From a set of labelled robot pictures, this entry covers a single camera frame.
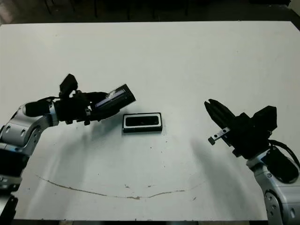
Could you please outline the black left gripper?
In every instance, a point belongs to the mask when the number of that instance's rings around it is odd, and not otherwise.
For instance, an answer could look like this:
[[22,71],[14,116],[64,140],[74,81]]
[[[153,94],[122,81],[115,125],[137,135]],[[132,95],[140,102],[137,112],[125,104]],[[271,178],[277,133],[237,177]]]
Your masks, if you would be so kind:
[[66,124],[72,124],[74,120],[84,122],[87,126],[90,121],[101,121],[116,115],[120,108],[91,108],[92,104],[97,104],[108,97],[106,92],[81,92],[76,90],[70,97],[72,90],[60,91],[59,100],[55,101],[55,112],[58,121],[64,121]]

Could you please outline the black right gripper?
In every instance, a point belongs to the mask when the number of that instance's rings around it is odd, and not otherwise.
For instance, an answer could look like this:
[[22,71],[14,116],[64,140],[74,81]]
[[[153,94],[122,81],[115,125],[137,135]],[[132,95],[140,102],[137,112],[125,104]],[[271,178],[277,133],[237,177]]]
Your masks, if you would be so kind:
[[251,159],[268,148],[270,120],[264,116],[247,116],[245,113],[235,116],[225,105],[214,99],[204,102],[211,119],[221,128],[217,134],[208,138],[211,145],[222,139],[234,148],[236,157]]

